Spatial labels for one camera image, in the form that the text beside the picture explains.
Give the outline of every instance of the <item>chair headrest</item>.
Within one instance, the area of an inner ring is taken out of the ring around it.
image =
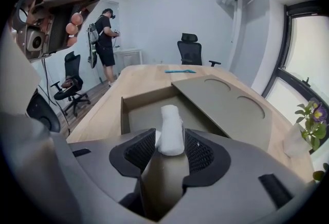
[[[181,41],[197,42],[197,36],[195,34],[183,33]]]
[[[71,60],[74,60],[75,58],[76,56],[74,55],[74,51],[72,51],[65,56],[64,61],[69,62]]]

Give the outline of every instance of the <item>wooden floor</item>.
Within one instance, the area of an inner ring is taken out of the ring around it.
[[[80,123],[82,118],[90,111],[90,109],[98,102],[98,100],[107,92],[109,89],[109,86],[107,82],[103,82],[95,86],[94,88],[87,91],[88,98],[91,102],[91,104],[86,104],[85,102],[78,103],[77,105],[77,113],[78,116],[75,117],[73,115],[73,107],[67,111],[66,119],[68,121],[68,125],[70,128],[70,131],[72,132],[73,129]],[[65,137],[65,139],[68,137],[68,128],[67,123],[65,121],[65,118],[62,113],[58,114],[58,118],[61,123],[61,134]]]

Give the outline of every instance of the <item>black shorts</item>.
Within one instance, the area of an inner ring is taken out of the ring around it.
[[[115,65],[112,47],[105,48],[99,44],[96,44],[96,52],[102,62],[102,65],[105,65],[105,66]]]

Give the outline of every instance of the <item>window handle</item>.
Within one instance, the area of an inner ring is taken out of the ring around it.
[[[309,77],[307,77],[306,81],[302,80],[302,82],[307,86],[310,87],[310,84],[308,83]]]

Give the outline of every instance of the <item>wooden table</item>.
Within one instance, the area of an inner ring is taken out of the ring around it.
[[[196,73],[165,73],[164,70],[191,69]],[[282,140],[292,124],[270,103],[240,82],[232,73],[221,68],[192,65],[135,65],[125,68],[115,84],[96,103],[67,138],[68,143],[117,138],[120,136],[121,97],[130,97],[147,91],[168,87],[171,82],[215,75],[245,91],[272,111],[272,132],[267,152],[293,170],[305,182],[312,180],[313,166],[309,153],[289,158],[283,152]]]

